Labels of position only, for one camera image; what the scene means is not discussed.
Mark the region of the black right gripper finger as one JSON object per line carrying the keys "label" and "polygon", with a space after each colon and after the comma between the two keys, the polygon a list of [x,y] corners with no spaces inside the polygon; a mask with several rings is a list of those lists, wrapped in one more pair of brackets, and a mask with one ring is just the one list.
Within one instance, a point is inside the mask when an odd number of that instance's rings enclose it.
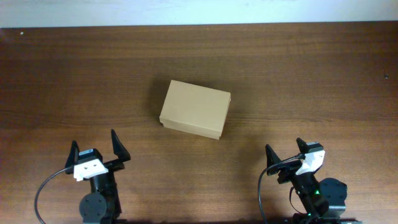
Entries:
{"label": "black right gripper finger", "polygon": [[275,153],[275,151],[271,148],[269,144],[266,144],[266,157],[267,157],[267,168],[270,168],[273,165],[276,165],[281,162],[281,159]]}
{"label": "black right gripper finger", "polygon": [[307,143],[306,143],[303,139],[301,139],[301,138],[297,138],[297,139],[296,139],[296,142],[297,142],[297,145],[298,145],[298,148],[299,148],[300,153],[301,153],[301,154],[306,154],[306,153],[308,152],[308,145],[307,145]]}

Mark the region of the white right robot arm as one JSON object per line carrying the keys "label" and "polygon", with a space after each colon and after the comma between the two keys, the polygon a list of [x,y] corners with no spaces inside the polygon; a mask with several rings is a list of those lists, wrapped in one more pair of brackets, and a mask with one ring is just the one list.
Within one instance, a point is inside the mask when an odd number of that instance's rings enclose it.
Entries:
{"label": "white right robot arm", "polygon": [[259,209],[264,223],[267,218],[262,207],[261,183],[263,175],[278,175],[278,183],[291,183],[289,194],[295,192],[305,211],[296,211],[291,223],[359,223],[359,220],[341,218],[346,211],[345,200],[348,187],[345,183],[326,178],[318,181],[315,174],[322,167],[325,158],[324,147],[319,142],[305,142],[296,139],[299,153],[287,159],[280,159],[270,145],[266,145],[267,167],[261,172],[257,185]]}

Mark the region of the brown cardboard box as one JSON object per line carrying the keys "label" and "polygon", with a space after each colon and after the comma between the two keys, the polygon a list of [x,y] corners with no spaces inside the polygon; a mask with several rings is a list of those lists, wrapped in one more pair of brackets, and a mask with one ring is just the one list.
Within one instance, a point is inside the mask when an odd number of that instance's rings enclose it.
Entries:
{"label": "brown cardboard box", "polygon": [[165,128],[219,140],[230,102],[230,92],[172,80],[159,120]]}

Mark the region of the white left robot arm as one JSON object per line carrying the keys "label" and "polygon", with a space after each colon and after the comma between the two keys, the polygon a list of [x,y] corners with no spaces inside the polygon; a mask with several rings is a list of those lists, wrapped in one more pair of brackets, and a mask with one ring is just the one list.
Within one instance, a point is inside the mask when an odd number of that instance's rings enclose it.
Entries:
{"label": "white left robot arm", "polygon": [[79,204],[84,224],[116,223],[122,213],[114,173],[125,168],[124,163],[131,159],[131,155],[115,130],[111,130],[111,140],[116,159],[104,162],[99,150],[80,151],[77,142],[73,141],[65,163],[66,174],[72,174],[77,182],[90,182],[90,193]]}

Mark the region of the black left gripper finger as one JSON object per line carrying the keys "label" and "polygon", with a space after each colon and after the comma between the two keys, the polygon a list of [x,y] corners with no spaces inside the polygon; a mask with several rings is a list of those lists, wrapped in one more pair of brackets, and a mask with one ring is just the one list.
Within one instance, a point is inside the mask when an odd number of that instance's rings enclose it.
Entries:
{"label": "black left gripper finger", "polygon": [[71,168],[78,163],[79,147],[76,141],[72,141],[69,156],[65,163],[65,168]]}
{"label": "black left gripper finger", "polygon": [[113,152],[121,162],[130,161],[131,155],[119,140],[115,130],[111,130],[111,140],[113,145]]}

